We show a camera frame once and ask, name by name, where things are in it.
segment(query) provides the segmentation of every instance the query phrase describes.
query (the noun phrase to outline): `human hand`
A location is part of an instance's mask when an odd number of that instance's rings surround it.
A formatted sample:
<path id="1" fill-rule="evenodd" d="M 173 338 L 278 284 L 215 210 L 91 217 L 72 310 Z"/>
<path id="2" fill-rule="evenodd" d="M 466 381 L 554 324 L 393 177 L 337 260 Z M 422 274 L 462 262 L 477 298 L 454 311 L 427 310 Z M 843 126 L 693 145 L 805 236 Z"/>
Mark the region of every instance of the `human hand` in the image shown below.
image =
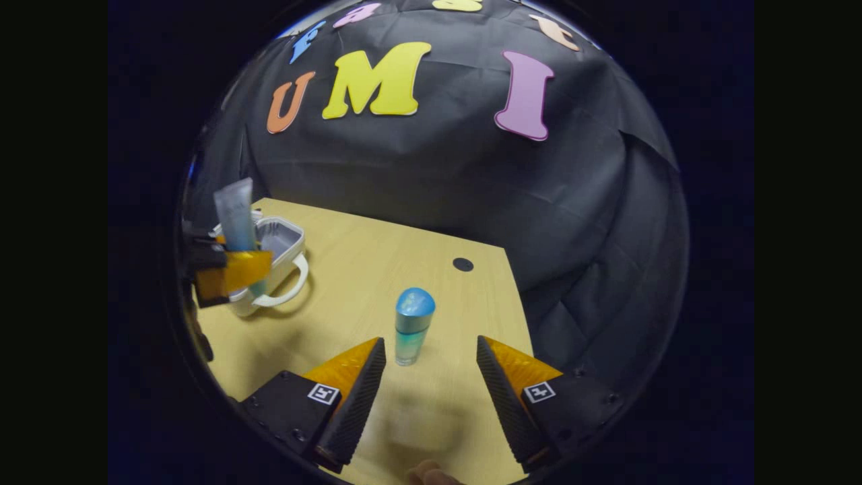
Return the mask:
<path id="1" fill-rule="evenodd" d="M 464 485 L 443 473 L 440 464 L 434 460 L 424 460 L 407 471 L 410 485 Z"/>

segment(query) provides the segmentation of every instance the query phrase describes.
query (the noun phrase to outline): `tube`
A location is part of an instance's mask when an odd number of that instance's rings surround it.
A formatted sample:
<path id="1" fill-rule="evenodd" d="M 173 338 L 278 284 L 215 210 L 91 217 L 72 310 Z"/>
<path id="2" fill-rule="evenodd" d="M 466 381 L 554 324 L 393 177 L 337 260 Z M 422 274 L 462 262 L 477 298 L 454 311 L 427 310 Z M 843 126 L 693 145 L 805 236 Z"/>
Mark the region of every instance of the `tube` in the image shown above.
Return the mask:
<path id="1" fill-rule="evenodd" d="M 213 193 L 215 213 L 222 224 L 225 246 L 228 251 L 256 251 L 254 221 L 252 220 L 252 180 L 246 178 Z M 264 281 L 252 284 L 254 296 L 265 291 Z"/>

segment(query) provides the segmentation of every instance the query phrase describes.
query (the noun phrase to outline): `wooden table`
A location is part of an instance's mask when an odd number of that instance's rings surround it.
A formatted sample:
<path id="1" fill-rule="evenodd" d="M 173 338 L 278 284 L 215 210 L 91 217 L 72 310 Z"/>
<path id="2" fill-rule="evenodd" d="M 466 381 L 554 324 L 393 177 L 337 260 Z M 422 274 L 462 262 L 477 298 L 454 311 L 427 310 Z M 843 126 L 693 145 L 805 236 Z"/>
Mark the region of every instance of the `wooden table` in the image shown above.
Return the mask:
<path id="1" fill-rule="evenodd" d="M 356 484 L 406 483 L 434 459 L 464 483 L 511 483 L 515 461 L 476 365 L 486 335 L 533 354 L 503 249 L 457 237 L 264 198 L 253 205 L 305 229 L 309 280 L 292 301 L 236 317 L 227 305 L 200 311 L 215 352 L 209 367 L 244 400 L 278 371 L 303 374 L 373 337 L 386 341 L 386 370 L 353 460 L 340 477 Z M 453 266 L 473 262 L 468 273 Z M 274 293 L 297 277 L 294 271 Z M 416 364 L 395 364 L 395 303 L 408 287 L 437 310 Z"/>

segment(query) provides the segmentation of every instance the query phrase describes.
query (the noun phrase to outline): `yellow letter m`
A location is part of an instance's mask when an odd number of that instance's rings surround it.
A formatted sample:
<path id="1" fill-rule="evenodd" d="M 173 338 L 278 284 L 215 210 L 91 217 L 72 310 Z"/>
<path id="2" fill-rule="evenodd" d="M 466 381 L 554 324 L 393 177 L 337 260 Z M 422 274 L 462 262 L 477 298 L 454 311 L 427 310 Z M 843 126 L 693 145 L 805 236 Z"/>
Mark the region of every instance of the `yellow letter m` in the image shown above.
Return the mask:
<path id="1" fill-rule="evenodd" d="M 332 86 L 329 104 L 323 108 L 325 119 L 347 114 L 345 95 L 350 93 L 350 105 L 357 115 L 365 109 L 374 91 L 380 93 L 371 105 L 375 115 L 412 115 L 419 103 L 413 99 L 413 82 L 422 56 L 431 51 L 426 42 L 405 42 L 394 46 L 372 69 L 365 51 L 342 55 L 336 62 L 338 74 Z"/>

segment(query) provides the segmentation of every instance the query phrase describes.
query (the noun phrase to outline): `small bottle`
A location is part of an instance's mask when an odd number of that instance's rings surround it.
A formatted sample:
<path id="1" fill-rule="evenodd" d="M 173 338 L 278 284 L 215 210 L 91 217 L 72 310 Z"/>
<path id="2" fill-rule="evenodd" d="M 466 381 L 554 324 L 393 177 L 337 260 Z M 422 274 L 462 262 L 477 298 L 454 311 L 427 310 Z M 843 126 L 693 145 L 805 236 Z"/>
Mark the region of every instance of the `small bottle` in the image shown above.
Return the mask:
<path id="1" fill-rule="evenodd" d="M 395 304 L 395 363 L 407 366 L 419 358 L 436 304 L 421 288 L 407 288 Z"/>

